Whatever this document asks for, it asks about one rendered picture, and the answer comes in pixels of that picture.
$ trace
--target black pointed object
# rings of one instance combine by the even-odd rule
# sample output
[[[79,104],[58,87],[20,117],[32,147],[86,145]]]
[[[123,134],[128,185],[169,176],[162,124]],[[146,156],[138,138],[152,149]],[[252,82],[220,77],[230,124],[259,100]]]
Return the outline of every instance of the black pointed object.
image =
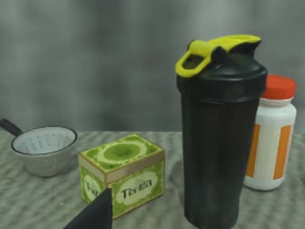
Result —
[[[107,188],[63,229],[111,228],[112,196],[111,189]]]

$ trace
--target yellow carrying loop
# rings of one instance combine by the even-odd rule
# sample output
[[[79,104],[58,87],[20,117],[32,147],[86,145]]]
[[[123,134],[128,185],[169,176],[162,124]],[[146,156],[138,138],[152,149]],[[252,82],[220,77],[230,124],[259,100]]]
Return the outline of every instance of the yellow carrying loop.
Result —
[[[227,52],[232,48],[242,43],[257,43],[260,42],[261,38],[252,35],[229,35],[224,37],[219,37],[208,42],[203,42],[195,40],[191,42],[188,51],[181,57],[181,59],[176,64],[176,73],[184,78],[190,78],[201,72],[210,62],[211,54],[213,50],[221,46]],[[194,69],[183,68],[183,63],[191,56],[198,55],[203,57],[203,61],[197,65]]]

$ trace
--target red cap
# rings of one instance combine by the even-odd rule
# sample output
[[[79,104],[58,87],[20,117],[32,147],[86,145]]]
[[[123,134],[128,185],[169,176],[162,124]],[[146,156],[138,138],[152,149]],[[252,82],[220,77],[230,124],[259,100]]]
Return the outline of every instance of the red cap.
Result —
[[[295,95],[296,83],[293,79],[280,75],[267,75],[265,99],[291,99]]]

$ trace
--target green box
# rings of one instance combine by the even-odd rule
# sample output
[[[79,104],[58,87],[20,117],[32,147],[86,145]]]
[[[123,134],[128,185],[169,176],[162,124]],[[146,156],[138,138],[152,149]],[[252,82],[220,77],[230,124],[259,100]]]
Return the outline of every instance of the green box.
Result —
[[[79,154],[81,195],[112,189],[113,219],[164,193],[164,150],[133,134]]]

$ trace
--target black shaker bottle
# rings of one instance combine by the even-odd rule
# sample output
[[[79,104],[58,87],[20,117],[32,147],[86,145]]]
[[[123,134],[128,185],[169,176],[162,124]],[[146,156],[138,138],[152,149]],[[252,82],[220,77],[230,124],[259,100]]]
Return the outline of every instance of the black shaker bottle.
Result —
[[[200,229],[231,229],[267,70],[261,39],[195,40],[176,64],[183,122],[184,214]]]

